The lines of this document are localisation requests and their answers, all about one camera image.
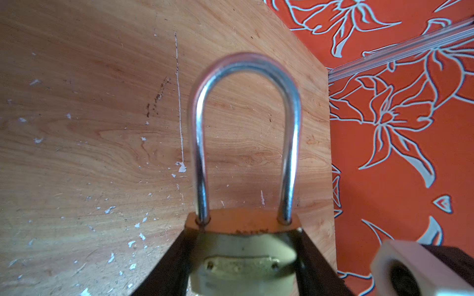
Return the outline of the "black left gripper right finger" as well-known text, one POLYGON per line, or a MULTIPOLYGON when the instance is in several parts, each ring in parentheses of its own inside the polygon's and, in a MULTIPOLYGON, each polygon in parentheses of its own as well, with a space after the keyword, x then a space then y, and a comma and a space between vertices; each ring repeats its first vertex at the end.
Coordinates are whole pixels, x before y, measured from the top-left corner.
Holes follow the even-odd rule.
POLYGON ((338 277, 305 230, 294 235, 297 252, 295 263, 298 292, 301 296, 353 296, 354 293, 338 277))

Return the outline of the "large brass padlock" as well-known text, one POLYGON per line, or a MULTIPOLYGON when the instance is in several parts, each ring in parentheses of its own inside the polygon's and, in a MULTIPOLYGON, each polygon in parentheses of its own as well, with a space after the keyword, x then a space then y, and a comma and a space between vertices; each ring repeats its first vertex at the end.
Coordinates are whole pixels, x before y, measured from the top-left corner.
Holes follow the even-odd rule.
POLYGON ((238 53, 219 59, 202 74, 190 96, 190 146, 195 173, 195 213, 186 228, 196 231, 190 282, 201 296, 287 296, 293 289, 297 255, 289 235, 300 227, 292 216, 301 138, 301 99, 292 77, 273 59, 238 53), (280 204, 211 210, 207 184, 204 107, 214 86, 238 72, 254 72, 279 90, 285 107, 280 204))

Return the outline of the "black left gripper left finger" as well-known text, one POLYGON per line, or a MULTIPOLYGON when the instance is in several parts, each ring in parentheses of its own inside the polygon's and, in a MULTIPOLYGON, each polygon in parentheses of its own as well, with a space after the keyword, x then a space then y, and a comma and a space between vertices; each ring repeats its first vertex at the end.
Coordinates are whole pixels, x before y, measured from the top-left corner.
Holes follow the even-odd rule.
POLYGON ((132 296, 185 296, 195 244, 196 231, 183 230, 132 296))

